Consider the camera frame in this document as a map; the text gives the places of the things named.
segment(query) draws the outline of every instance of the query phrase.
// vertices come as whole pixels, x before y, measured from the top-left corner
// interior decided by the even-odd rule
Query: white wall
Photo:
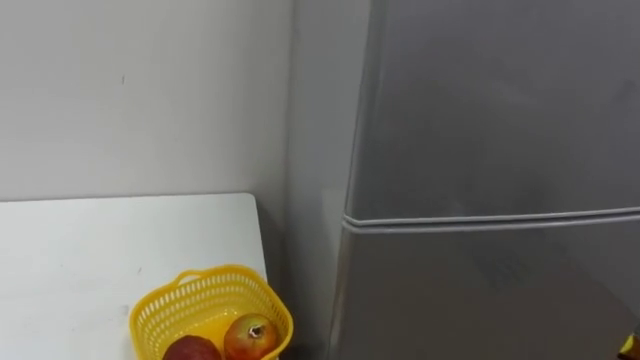
[[[282,221],[291,0],[0,0],[0,200],[251,191]]]

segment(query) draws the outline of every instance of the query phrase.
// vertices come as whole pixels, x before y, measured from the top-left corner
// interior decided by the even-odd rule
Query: apple stem
[[[259,339],[262,337],[262,330],[264,330],[264,325],[256,325],[249,328],[249,336],[253,339]]]

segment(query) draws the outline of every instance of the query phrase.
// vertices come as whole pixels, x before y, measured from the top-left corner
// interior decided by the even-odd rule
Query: basket rim
[[[135,331],[136,320],[139,318],[145,305],[148,304],[151,299],[155,299],[159,295],[165,294],[179,286],[189,284],[193,281],[196,281],[202,278],[211,277],[214,275],[227,274],[229,272],[243,273],[243,275],[247,275],[250,278],[252,278],[252,280],[256,281],[256,283],[258,283],[258,285],[261,286],[267,292],[267,295],[269,296],[269,298],[271,298],[271,300],[275,303],[275,305],[280,307],[283,310],[287,323],[289,324],[289,329],[287,331],[287,334],[284,337],[284,339],[282,339],[282,342],[277,348],[275,348],[273,351],[271,351],[270,353],[262,357],[262,359],[275,359],[287,347],[287,345],[289,345],[289,342],[293,337],[294,324],[293,324],[293,317],[291,316],[289,309],[287,309],[287,307],[284,305],[284,303],[282,302],[278,294],[276,294],[276,292],[271,288],[271,286],[269,286],[266,280],[264,280],[262,276],[258,274],[255,270],[245,265],[227,264],[227,265],[215,266],[215,267],[204,269],[204,270],[195,270],[195,269],[185,270],[180,274],[178,274],[178,276],[176,276],[176,278],[173,279],[171,282],[152,290],[147,295],[145,295],[140,300],[138,300],[136,305],[133,307],[131,314],[129,315],[129,333],[131,335],[131,342],[133,344],[133,348],[135,349],[138,360],[147,360],[147,359],[143,358],[141,341],[138,337],[138,333]],[[196,276],[196,278],[182,282],[182,280],[184,280],[189,276]]]

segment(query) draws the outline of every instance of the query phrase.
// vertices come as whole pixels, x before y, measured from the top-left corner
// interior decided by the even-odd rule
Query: basket handle
[[[187,278],[194,278],[189,280],[195,280],[201,278],[205,274],[205,271],[201,270],[185,270],[178,275],[175,280],[171,282],[171,286],[178,286],[184,282]]]

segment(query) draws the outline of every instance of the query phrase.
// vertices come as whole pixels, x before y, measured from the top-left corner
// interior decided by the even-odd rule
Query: yellow object
[[[631,350],[631,348],[633,347],[633,335],[629,336],[627,338],[627,341],[624,343],[624,346],[622,346],[622,349],[620,350],[621,354],[624,354],[626,352],[628,352],[629,350]]]
[[[140,360],[161,360],[169,345],[184,335],[208,338],[224,353],[225,332],[247,313],[268,317],[278,329],[280,345],[263,360],[276,359],[291,340],[293,319],[266,281],[244,266],[183,272],[138,302],[129,328]]]

